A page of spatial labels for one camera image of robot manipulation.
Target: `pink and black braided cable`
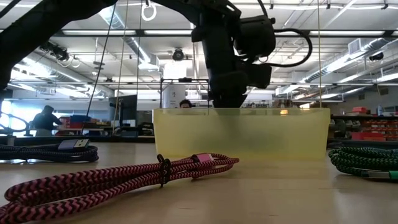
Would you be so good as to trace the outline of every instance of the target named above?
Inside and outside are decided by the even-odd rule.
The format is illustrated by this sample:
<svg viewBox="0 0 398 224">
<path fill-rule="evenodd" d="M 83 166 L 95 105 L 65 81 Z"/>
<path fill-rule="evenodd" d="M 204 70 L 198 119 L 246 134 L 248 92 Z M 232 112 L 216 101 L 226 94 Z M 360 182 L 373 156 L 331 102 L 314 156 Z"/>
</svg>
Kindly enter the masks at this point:
<svg viewBox="0 0 398 224">
<path fill-rule="evenodd" d="M 82 212 L 117 195 L 171 180 L 199 178 L 232 168 L 239 162 L 221 154 L 213 161 L 194 162 L 191 158 L 173 161 L 169 170 L 162 165 L 143 164 L 88 170 L 31 180 L 8 189 L 9 203 L 0 208 L 0 224 L 49 220 Z"/>
</svg>

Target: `person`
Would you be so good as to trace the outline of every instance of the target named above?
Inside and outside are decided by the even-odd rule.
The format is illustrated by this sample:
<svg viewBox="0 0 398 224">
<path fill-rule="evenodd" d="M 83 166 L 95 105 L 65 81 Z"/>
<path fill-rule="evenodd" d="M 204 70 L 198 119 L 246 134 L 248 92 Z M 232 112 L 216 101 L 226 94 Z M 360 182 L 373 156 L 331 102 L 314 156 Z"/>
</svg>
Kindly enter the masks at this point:
<svg viewBox="0 0 398 224">
<path fill-rule="evenodd" d="M 52 136 L 52 130 L 55 124 L 62 124 L 62 122 L 52 112 L 54 108 L 49 105 L 44 106 L 41 113 L 38 113 L 33 119 L 33 126 L 36 129 L 36 137 Z"/>
<path fill-rule="evenodd" d="M 192 108 L 192 103 L 189 100 L 182 100 L 180 102 L 180 108 Z"/>
</svg>

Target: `braided cable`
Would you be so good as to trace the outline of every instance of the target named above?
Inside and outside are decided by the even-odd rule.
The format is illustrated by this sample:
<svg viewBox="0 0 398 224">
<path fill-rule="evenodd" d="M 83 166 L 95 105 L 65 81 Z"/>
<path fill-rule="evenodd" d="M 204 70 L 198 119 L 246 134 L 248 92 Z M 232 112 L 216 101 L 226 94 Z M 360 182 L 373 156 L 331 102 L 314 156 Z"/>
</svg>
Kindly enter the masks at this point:
<svg viewBox="0 0 398 224">
<path fill-rule="evenodd" d="M 0 146 L 0 160 L 37 159 L 51 162 L 94 162 L 97 161 L 97 147 L 88 146 L 80 151 L 59 151 L 57 145 L 39 147 Z"/>
<path fill-rule="evenodd" d="M 199 178 L 230 170 L 239 162 L 221 154 L 215 159 L 194 162 L 191 158 L 171 162 L 169 179 Z M 163 184 L 161 163 L 87 170 L 31 180 L 8 189 L 9 203 L 0 208 L 0 224 L 25 223 L 79 213 L 117 195 L 155 184 Z"/>
<path fill-rule="evenodd" d="M 331 163 L 346 174 L 363 176 L 363 171 L 398 170 L 398 149 L 340 147 L 329 152 Z"/>
</svg>

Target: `table surface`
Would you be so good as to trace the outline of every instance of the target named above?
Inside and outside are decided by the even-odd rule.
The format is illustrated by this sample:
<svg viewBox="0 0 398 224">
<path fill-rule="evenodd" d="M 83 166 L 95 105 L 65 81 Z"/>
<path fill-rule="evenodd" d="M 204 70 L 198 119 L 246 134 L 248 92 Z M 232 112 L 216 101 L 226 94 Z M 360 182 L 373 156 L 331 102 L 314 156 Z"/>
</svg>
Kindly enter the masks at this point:
<svg viewBox="0 0 398 224">
<path fill-rule="evenodd" d="M 0 192 L 50 175 L 156 162 L 153 144 L 96 143 L 92 164 L 0 164 Z M 0 205 L 6 204 L 0 198 Z M 396 223 L 398 187 L 339 173 L 328 161 L 241 161 L 223 174 L 120 195 L 46 223 Z"/>
</svg>

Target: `translucent yellow container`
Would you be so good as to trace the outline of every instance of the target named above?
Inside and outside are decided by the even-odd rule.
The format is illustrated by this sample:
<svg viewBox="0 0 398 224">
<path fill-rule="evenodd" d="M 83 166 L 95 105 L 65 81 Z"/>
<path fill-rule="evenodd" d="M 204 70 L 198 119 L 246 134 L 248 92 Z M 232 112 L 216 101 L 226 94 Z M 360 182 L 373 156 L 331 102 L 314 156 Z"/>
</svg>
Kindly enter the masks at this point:
<svg viewBox="0 0 398 224">
<path fill-rule="evenodd" d="M 157 109 L 158 153 L 188 157 L 201 152 L 242 159 L 323 159 L 330 110 Z"/>
</svg>

